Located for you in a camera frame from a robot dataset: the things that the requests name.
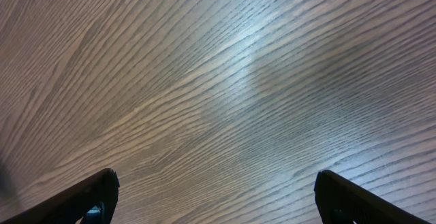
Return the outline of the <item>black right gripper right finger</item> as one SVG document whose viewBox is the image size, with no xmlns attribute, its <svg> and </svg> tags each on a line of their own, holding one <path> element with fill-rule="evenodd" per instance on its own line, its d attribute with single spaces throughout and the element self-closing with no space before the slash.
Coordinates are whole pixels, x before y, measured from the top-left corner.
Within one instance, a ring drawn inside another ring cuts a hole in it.
<svg viewBox="0 0 436 224">
<path fill-rule="evenodd" d="M 330 170 L 317 173 L 314 193 L 323 224 L 429 224 Z"/>
</svg>

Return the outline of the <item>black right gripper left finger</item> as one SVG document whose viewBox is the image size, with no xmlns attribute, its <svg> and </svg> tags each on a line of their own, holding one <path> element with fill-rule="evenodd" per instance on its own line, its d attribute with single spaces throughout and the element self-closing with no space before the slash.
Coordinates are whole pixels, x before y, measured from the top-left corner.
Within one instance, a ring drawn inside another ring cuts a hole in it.
<svg viewBox="0 0 436 224">
<path fill-rule="evenodd" d="M 116 172 L 105 168 L 2 224 L 110 224 L 119 187 Z"/>
</svg>

